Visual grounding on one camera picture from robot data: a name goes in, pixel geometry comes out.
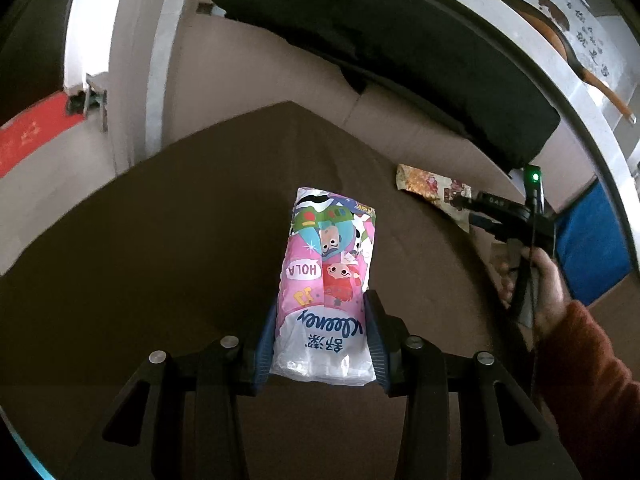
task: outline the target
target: plastic packaging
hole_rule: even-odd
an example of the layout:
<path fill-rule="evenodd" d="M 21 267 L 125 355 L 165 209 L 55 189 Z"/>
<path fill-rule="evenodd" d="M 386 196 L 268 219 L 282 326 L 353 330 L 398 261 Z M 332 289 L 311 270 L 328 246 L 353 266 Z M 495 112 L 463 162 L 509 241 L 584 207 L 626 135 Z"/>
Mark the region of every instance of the plastic packaging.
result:
<path fill-rule="evenodd" d="M 431 171 L 398 164 L 396 186 L 398 189 L 423 196 L 427 202 L 442 209 L 453 218 L 462 230 L 469 232 L 469 211 L 456 209 L 451 205 L 451 201 L 459 194 L 471 198 L 471 188 L 464 182 L 431 173 Z"/>
<path fill-rule="evenodd" d="M 367 290 L 375 211 L 350 198 L 298 189 L 280 274 L 271 373 L 362 386 L 376 379 L 367 346 Z"/>

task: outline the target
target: red banner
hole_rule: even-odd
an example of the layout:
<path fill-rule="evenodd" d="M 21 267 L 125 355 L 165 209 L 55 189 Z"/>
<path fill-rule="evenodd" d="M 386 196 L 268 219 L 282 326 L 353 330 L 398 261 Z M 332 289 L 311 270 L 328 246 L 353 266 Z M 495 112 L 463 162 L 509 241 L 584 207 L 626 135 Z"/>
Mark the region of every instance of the red banner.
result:
<path fill-rule="evenodd" d="M 0 127 L 0 178 L 45 142 L 82 121 L 82 115 L 66 115 L 65 106 L 66 94 L 57 92 Z"/>

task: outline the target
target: red sleeve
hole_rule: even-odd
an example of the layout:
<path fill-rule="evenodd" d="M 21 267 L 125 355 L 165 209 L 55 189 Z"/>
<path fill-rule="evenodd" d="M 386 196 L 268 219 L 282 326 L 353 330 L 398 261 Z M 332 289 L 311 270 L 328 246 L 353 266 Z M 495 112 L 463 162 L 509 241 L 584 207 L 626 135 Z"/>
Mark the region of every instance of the red sleeve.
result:
<path fill-rule="evenodd" d="M 640 478 L 640 383 L 577 301 L 540 345 L 538 385 L 584 480 Z"/>

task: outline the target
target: chinese characters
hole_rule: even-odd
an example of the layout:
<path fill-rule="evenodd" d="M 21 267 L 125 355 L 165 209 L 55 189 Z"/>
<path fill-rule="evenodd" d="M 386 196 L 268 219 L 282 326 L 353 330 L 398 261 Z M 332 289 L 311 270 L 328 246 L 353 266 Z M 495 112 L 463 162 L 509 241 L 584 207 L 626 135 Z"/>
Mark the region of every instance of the chinese characters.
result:
<path fill-rule="evenodd" d="M 311 334 L 308 337 L 308 342 L 305 344 L 305 347 L 327 350 L 329 352 L 333 351 L 335 353 L 338 353 L 343 348 L 341 338 L 331 336 L 325 340 L 323 335 L 317 334 Z"/>

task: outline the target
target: human hand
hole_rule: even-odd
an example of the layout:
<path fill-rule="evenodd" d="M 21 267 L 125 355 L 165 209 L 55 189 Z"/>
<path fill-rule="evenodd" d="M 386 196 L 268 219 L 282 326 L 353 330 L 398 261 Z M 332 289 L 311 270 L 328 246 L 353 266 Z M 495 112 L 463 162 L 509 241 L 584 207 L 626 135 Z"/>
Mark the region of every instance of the human hand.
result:
<path fill-rule="evenodd" d="M 522 256 L 527 260 L 529 259 L 529 252 L 530 249 L 528 247 L 522 250 Z M 532 254 L 533 263 L 540 272 L 535 326 L 540 333 L 540 337 L 545 338 L 553 332 L 566 316 L 568 299 L 562 288 L 560 272 L 553 260 L 539 247 L 534 247 Z M 500 299 L 509 304 L 515 288 L 515 284 L 509 276 L 509 264 L 503 260 L 496 261 L 494 262 L 494 267 L 501 277 L 502 286 L 498 292 Z"/>

